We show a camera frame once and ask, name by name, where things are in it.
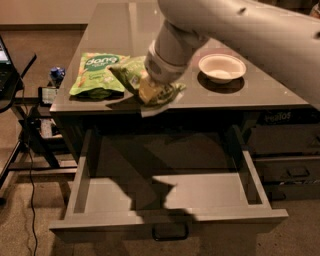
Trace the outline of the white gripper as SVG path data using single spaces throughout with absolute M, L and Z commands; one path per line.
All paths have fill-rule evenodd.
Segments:
M 158 41 L 153 41 L 144 61 L 149 75 L 140 79 L 140 99 L 148 104 L 156 98 L 165 87 L 161 83 L 178 80 L 188 68 L 191 58 L 192 56 L 186 54 L 180 46 L 164 46 Z

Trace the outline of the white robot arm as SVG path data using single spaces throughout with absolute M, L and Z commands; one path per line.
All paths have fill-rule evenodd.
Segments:
M 254 0 L 157 0 L 164 16 L 145 67 L 160 83 L 179 79 L 213 38 L 320 108 L 320 20 Z

